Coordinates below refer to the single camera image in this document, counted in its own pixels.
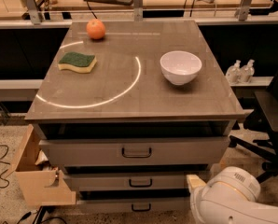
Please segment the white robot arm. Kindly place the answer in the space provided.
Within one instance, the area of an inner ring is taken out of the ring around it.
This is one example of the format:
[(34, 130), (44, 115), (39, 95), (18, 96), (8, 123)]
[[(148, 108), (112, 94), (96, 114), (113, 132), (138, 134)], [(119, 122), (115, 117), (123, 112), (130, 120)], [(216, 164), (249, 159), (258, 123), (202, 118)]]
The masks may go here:
[(196, 224), (278, 224), (278, 207), (257, 201), (261, 187), (244, 169), (230, 166), (205, 183), (187, 175)]

